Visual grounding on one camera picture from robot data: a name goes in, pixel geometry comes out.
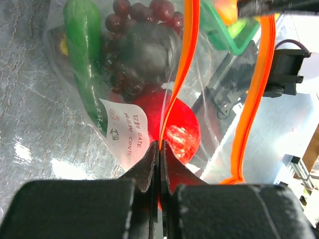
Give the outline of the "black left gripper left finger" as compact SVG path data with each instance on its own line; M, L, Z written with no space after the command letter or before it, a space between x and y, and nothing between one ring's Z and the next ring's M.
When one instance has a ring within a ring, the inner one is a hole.
M3 239L152 239L157 222L159 144L118 179L36 180L14 196Z

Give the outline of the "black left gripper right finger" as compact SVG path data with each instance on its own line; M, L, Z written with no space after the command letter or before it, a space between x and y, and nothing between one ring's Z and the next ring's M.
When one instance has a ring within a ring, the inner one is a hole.
M299 200L282 185L209 185L164 141L160 151L163 234L168 239L312 239Z

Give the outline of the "red tomato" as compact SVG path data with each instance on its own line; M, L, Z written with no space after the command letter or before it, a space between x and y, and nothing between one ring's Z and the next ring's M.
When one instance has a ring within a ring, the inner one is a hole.
M160 139L162 113L165 113L171 91L159 90L139 96L134 104L142 108L148 118L150 141ZM176 99L166 122L163 139L166 140L175 157L186 165L196 154L201 141L199 122L183 101Z

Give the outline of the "clear zip top bag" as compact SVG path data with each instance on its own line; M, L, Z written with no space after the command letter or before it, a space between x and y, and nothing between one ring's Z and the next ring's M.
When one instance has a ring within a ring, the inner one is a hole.
M123 169L154 141L212 182L244 183L275 51L273 15L237 0L53 0L53 69Z

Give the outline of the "purple grape bunch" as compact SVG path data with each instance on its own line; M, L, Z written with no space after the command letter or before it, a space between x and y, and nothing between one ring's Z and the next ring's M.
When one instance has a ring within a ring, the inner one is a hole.
M101 33L102 75L111 92L131 103L175 81L184 16L169 0L113 2Z

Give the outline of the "green chili pepper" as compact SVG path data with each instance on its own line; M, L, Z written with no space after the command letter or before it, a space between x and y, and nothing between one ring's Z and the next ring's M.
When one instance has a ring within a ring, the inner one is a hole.
M100 68L99 9L91 0L68 0L64 5L63 18L69 62L79 96L93 125L105 135L108 119L99 100L104 92Z

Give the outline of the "dark purple mangosteen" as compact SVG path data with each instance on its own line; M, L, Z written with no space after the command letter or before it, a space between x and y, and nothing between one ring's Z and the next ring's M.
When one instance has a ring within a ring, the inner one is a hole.
M63 34L59 43L59 50L60 52L65 55L68 56L68 49L67 49L67 43L66 43L66 35Z

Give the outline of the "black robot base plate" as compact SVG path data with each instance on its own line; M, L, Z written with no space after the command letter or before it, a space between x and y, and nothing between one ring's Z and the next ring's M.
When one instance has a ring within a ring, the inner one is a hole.
M246 99L257 56L258 47L253 40L241 55L227 53L191 109L197 113L208 100L215 107L217 118L227 119L234 106Z

